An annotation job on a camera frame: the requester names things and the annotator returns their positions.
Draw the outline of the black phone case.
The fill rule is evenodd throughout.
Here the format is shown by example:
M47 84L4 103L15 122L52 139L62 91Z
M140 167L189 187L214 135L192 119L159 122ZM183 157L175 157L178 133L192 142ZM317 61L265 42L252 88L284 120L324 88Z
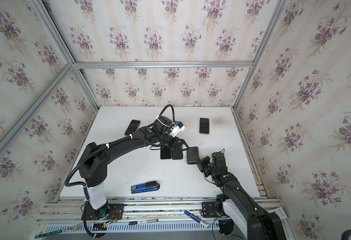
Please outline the black phone case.
M171 150L171 158L172 160L182 160L183 159L183 152L177 152L175 150Z

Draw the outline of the black phone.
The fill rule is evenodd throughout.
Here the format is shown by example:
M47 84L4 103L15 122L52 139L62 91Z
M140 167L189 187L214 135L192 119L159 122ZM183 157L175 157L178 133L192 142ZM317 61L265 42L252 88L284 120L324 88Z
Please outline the black phone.
M170 160L172 158L172 150L169 147L164 146L160 149L160 159Z
M198 147L190 147L186 151L186 163L188 165L195 165L199 161Z

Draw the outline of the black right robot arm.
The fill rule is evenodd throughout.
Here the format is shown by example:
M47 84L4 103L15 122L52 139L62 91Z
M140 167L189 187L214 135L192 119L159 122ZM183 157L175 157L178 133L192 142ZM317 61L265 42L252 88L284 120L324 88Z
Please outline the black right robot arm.
M235 175L228 171L223 152L212 153L211 157L199 160L197 166L222 191L215 199L217 214L231 218L247 240L286 239L280 217L269 213L250 197Z

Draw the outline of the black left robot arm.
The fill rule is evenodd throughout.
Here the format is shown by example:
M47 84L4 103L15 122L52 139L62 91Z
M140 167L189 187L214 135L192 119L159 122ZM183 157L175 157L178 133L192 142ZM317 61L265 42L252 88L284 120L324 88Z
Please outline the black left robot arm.
M164 116L157 116L152 124L143 126L124 138L101 145L94 142L88 144L78 162L78 171L85 180L84 192L91 208L99 210L107 204L104 181L108 176L108 165L111 162L148 146L168 147L181 152L185 143L176 135L184 130L182 122L172 122Z

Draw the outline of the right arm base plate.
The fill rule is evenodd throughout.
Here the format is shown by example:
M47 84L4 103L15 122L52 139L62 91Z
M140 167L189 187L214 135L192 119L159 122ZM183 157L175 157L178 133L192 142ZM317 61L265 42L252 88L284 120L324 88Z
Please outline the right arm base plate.
M204 218L220 218L226 217L226 214L220 213L215 202L202 202L200 214Z

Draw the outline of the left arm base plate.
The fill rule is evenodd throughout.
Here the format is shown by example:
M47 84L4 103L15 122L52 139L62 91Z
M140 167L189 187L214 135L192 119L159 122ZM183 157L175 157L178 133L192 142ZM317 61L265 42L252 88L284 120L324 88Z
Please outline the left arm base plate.
M87 207L84 208L81 220L85 221L98 221L98 220L121 220L124 212L124 204L104 204L97 210L94 210L92 206L87 203Z

